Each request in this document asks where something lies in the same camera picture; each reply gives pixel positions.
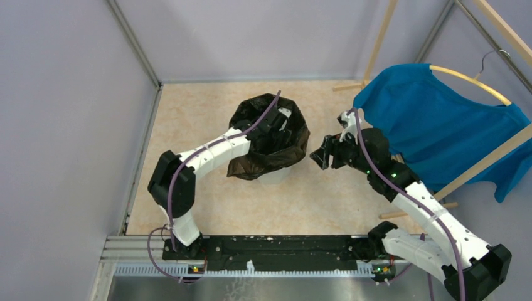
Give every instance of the black trash bag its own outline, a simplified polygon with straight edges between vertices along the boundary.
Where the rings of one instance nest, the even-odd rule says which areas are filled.
[[[275,98],[273,94],[263,94],[244,100],[229,121],[229,128],[242,120],[256,121]],[[283,131],[272,133],[270,137],[255,139],[249,153],[229,162],[228,177],[254,180],[263,174],[289,167],[305,158],[310,131],[301,111],[293,100],[279,97],[277,108],[287,108],[292,114]]]

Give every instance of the blue shirt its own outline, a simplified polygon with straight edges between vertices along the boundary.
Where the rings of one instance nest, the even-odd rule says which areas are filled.
[[[390,152],[434,191],[473,166],[530,121],[515,104],[489,106],[460,96],[438,80],[428,64],[389,67],[353,101],[365,119],[382,130]],[[532,166],[527,141],[467,183],[491,181],[504,197]]]

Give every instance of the hanger hook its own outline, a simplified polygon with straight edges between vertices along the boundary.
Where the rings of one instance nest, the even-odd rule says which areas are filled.
[[[484,60],[486,59],[487,55],[490,54],[490,53],[494,53],[494,52],[501,52],[501,53],[503,53],[504,55],[506,55],[508,58],[511,58],[511,57],[510,57],[510,54],[508,53],[508,51],[506,51],[506,50],[502,50],[502,49],[496,49],[496,50],[492,50],[492,51],[486,53],[486,54],[482,57],[482,62],[481,62],[481,63],[482,63],[482,69],[481,69],[481,71],[477,74],[477,76],[475,77],[475,79],[478,79],[479,76],[481,75],[481,73],[484,71]]]

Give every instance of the beige tabletop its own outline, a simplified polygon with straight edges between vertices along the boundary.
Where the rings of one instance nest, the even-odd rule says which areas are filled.
[[[309,159],[327,134],[341,131],[336,117],[351,108],[357,90],[333,92],[346,81],[238,82],[165,85],[144,161],[127,234],[148,234],[167,223],[147,192],[159,156],[180,153],[223,134],[238,104],[264,93],[294,100],[311,131],[307,156],[285,181],[264,185],[227,178],[227,163],[196,183],[192,208],[199,230],[207,235],[365,234],[378,215],[397,209],[372,190],[366,175],[354,169],[322,171]],[[409,217],[392,222],[411,233],[421,230]]]

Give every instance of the gray wall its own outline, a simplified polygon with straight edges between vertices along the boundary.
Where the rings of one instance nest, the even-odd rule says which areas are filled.
[[[103,0],[0,7],[0,300],[86,300],[155,89]]]
[[[532,68],[505,42],[471,1],[465,1],[465,3],[497,42],[510,52],[523,73],[532,79]],[[528,16],[532,10],[532,2],[519,0],[509,3],[504,0],[489,0],[489,3],[527,44],[532,45],[532,32],[529,30],[532,27],[532,20]],[[492,48],[480,33],[465,15],[456,9],[450,15],[426,61],[474,76],[481,69],[483,54],[490,50]],[[506,64],[495,53],[488,56],[485,62],[486,69],[480,80],[500,91],[510,101],[519,105],[529,118],[532,118],[532,95],[522,86]],[[441,73],[435,72],[435,75],[472,100],[493,105],[500,104],[488,93],[470,83],[441,75]],[[504,244],[513,254],[506,283],[495,291],[496,298],[498,300],[529,300],[528,279],[530,278],[529,271],[532,269],[532,262],[529,260],[532,252],[529,216],[532,212],[532,200],[530,200],[532,172],[525,175],[502,204],[495,201],[494,191],[495,185],[491,182],[465,185],[452,193],[448,201],[460,203],[454,213],[468,228],[493,245]]]
[[[119,0],[164,81],[362,78],[388,0]],[[374,69],[414,60],[445,1],[399,1]]]

